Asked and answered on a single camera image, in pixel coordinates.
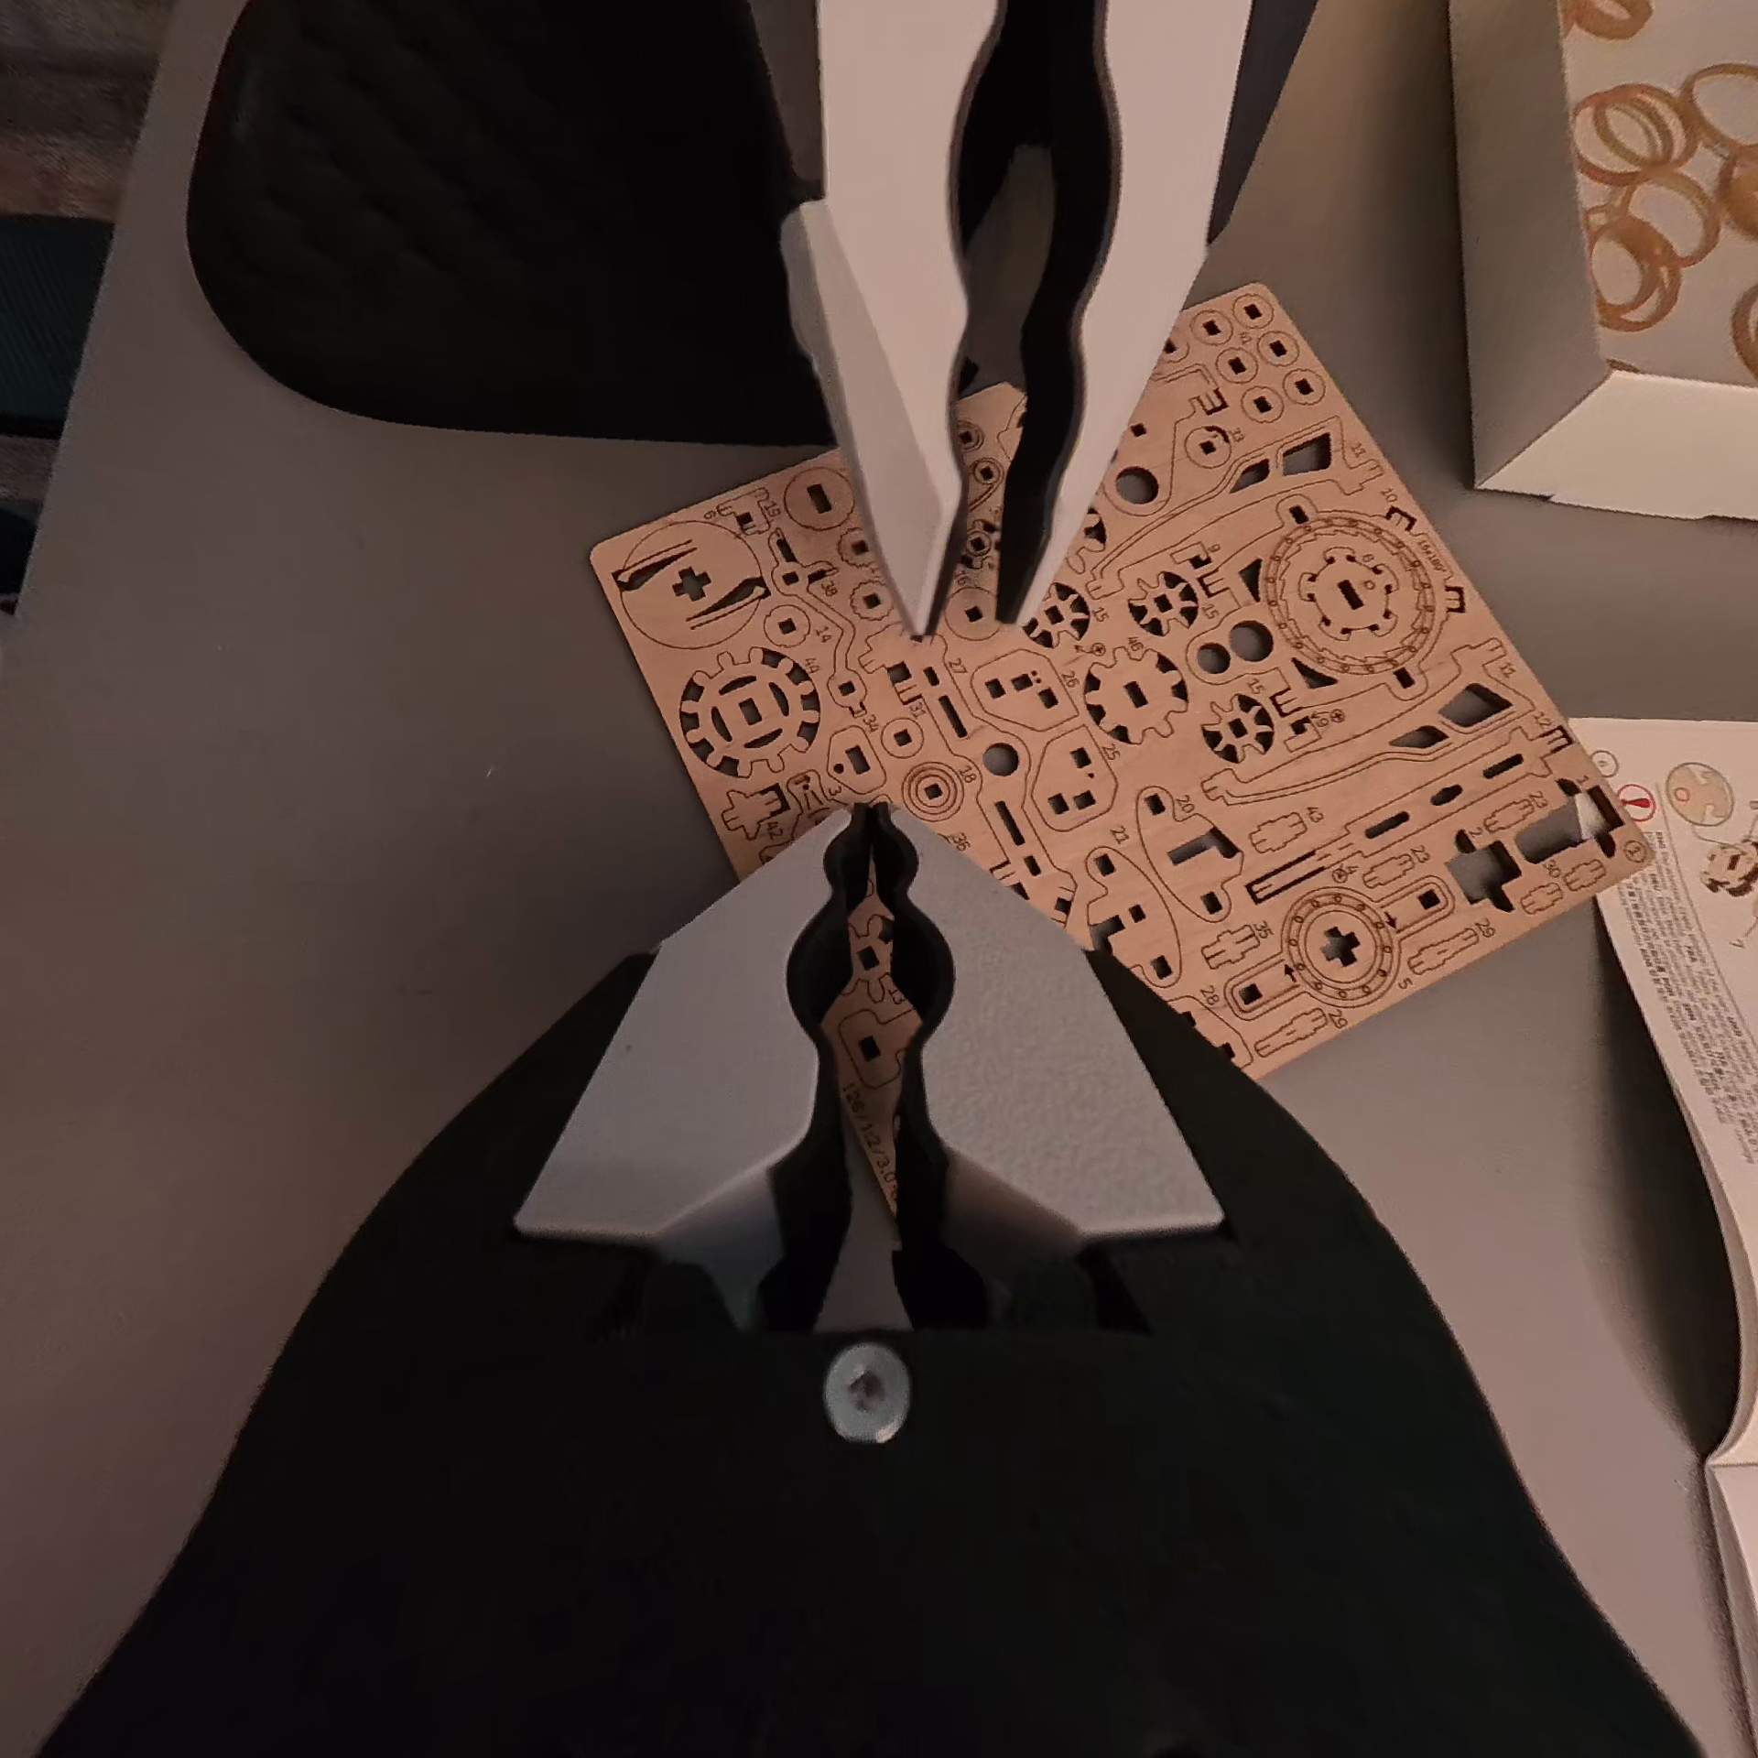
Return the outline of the laser-cut wooden parts sheet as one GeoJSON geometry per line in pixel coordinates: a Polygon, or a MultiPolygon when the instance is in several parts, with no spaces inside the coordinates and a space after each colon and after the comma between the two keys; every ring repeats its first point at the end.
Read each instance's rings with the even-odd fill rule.
{"type": "Polygon", "coordinates": [[[1026,397],[898,621],[835,453],[588,562],[738,877],[888,802],[1251,1074],[1635,877],[1641,827],[1270,291],[1178,321],[1033,618],[996,618],[1026,397]]]}

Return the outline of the paper instruction booklet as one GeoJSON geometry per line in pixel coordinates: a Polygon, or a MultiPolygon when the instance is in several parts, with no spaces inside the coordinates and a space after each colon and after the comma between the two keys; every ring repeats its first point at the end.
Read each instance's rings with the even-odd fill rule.
{"type": "Polygon", "coordinates": [[[1729,1431],[1705,1461],[1747,1722],[1756,1722],[1756,728],[1577,718],[1649,864],[1599,912],[1717,1206],[1740,1330],[1729,1431]]]}

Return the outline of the black mesh chair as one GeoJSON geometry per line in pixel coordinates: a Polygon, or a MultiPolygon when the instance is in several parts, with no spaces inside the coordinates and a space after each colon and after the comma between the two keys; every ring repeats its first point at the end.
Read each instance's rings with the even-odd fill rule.
{"type": "Polygon", "coordinates": [[[827,447],[743,4],[254,2],[188,199],[230,339],[318,404],[827,447]]]}

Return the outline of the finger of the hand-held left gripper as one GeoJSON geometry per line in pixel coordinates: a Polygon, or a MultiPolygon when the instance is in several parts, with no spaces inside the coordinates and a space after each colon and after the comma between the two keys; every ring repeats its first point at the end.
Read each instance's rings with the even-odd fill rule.
{"type": "Polygon", "coordinates": [[[954,438],[971,248],[1020,147],[998,2],[780,4],[780,255],[795,335],[912,635],[967,512],[954,438]]]}
{"type": "Polygon", "coordinates": [[[1047,267],[1022,325],[996,614],[1032,619],[1105,483],[1277,104],[1277,8],[1005,4],[980,87],[1000,141],[1043,123],[1047,267]]]}

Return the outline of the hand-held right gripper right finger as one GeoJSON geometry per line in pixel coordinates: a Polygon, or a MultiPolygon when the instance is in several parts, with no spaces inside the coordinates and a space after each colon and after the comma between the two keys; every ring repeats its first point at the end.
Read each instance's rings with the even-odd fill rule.
{"type": "Polygon", "coordinates": [[[1092,962],[916,818],[873,821],[891,975],[918,1016],[896,1109],[912,1327],[984,1327],[1020,1278],[1224,1219],[1092,962]]]}

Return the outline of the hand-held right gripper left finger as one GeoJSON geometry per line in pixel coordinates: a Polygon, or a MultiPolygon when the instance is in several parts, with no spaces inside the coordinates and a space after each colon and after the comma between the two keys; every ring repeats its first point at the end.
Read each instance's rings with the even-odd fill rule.
{"type": "Polygon", "coordinates": [[[822,1019],[874,817],[835,810],[657,951],[526,1197],[530,1237],[704,1268],[743,1327],[807,1331],[849,1226],[822,1019]]]}

